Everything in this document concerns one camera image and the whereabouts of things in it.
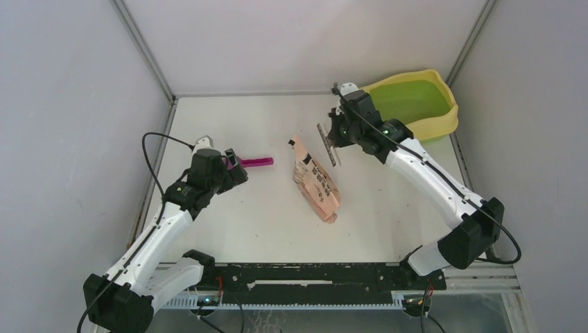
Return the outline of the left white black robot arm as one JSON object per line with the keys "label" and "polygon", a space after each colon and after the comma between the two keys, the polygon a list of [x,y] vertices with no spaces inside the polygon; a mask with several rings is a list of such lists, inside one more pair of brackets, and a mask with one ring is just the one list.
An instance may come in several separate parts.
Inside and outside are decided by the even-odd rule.
{"label": "left white black robot arm", "polygon": [[111,332],[145,332],[158,310],[181,291],[193,285],[212,287],[217,278],[214,258],[197,250],[187,251],[162,273],[155,270],[213,196],[247,180],[232,149],[195,149],[191,166],[164,192],[147,229],[106,273],[86,279],[82,318]]}

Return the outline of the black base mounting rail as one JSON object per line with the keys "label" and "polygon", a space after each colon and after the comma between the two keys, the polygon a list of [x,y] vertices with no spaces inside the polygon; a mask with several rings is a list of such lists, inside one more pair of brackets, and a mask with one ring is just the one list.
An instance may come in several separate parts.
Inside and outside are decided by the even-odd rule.
{"label": "black base mounting rail", "polygon": [[384,301],[394,292],[444,291],[444,273],[424,277],[396,263],[216,264],[205,270],[199,287],[227,291],[235,300],[336,304]]}

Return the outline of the pink cat litter bag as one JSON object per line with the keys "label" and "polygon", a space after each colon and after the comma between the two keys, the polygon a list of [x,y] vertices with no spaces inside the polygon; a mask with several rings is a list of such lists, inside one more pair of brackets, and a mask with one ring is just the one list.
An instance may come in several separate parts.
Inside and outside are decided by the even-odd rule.
{"label": "pink cat litter bag", "polygon": [[297,135],[293,135],[288,144],[295,154],[293,180],[299,191],[323,222],[334,223],[341,204],[337,186]]}

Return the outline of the black sealing clip strip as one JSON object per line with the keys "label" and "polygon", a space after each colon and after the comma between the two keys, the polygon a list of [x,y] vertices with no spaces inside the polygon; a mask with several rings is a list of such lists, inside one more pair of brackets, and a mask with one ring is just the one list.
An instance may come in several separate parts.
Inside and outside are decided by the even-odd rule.
{"label": "black sealing clip strip", "polygon": [[316,125],[316,127],[318,129],[318,133],[319,133],[319,136],[321,137],[322,143],[325,146],[325,149],[327,151],[327,155],[329,157],[329,160],[331,162],[332,167],[340,166],[340,158],[338,157],[338,154],[336,152],[334,145],[331,143],[331,141],[327,137],[327,133],[325,132],[325,127],[323,126],[322,123],[318,123]]}

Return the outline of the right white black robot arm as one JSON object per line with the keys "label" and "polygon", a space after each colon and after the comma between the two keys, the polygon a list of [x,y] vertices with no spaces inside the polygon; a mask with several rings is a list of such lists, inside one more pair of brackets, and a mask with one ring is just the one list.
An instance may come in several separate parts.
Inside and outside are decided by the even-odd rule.
{"label": "right white black robot arm", "polygon": [[364,153],[400,173],[416,186],[439,211],[449,233],[420,246],[403,260],[401,281],[420,288],[429,274],[446,267],[466,269],[490,248],[502,233],[504,206],[500,200],[485,200],[447,173],[420,141],[398,119],[384,121],[372,97],[352,87],[343,92],[332,87],[339,105],[329,112],[331,145],[357,145]]}

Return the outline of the yellow green litter box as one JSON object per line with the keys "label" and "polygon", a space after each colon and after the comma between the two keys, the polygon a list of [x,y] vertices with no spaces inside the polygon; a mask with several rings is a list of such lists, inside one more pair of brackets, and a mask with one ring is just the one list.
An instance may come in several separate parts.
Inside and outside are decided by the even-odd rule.
{"label": "yellow green litter box", "polygon": [[384,121],[400,120],[421,142],[450,135],[458,127],[458,104],[435,69],[396,74],[362,90]]}

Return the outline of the magenta plastic scoop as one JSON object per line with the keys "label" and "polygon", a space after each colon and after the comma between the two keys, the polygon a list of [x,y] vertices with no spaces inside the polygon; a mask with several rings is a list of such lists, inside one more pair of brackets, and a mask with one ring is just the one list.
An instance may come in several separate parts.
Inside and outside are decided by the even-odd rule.
{"label": "magenta plastic scoop", "polygon": [[236,161],[238,163],[238,169],[247,169],[252,167],[266,167],[271,166],[274,164],[274,159],[272,157],[263,157],[257,159],[242,159],[239,156],[236,156]]}

